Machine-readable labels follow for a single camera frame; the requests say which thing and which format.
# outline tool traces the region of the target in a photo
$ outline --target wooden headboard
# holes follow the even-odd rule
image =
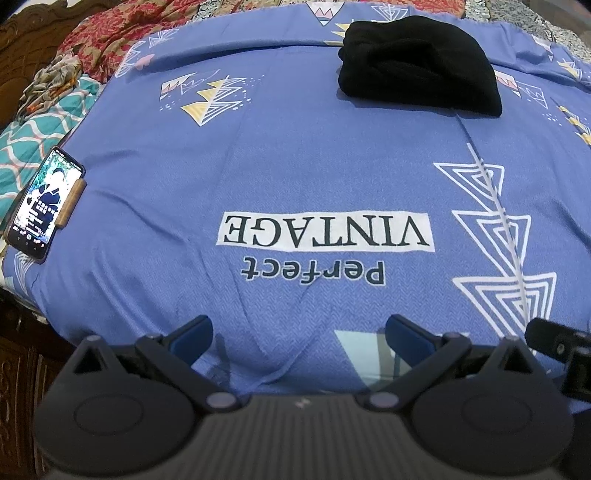
[[[39,69],[48,65],[66,36],[86,17],[121,0],[67,0],[27,7],[0,26],[0,131],[17,112],[22,91]]]

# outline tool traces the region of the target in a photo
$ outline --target smartphone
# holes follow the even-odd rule
[[[74,182],[85,169],[59,147],[53,147],[28,183],[15,210],[6,242],[32,259],[43,262],[61,211]]]

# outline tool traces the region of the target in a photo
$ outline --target black knob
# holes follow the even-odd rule
[[[195,423],[173,387],[90,372],[48,392],[35,413],[35,439],[64,472],[118,476],[141,472],[182,447]]]
[[[503,340],[474,377],[427,390],[411,418],[428,451],[482,475],[542,470],[561,457],[573,435],[567,402],[513,339]]]

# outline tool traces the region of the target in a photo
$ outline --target blue bedsheet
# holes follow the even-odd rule
[[[376,387],[405,368],[393,313],[476,343],[536,316],[589,331],[591,68],[434,15],[485,50],[500,118],[347,98],[349,24],[406,15],[312,2],[140,41],[66,145],[88,182],[70,223],[4,276],[72,341],[207,314],[194,368],[239,393]]]

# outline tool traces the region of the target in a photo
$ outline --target black cloth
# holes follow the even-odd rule
[[[348,96],[500,116],[493,68],[478,42],[455,25],[413,15],[353,22],[339,50]]]

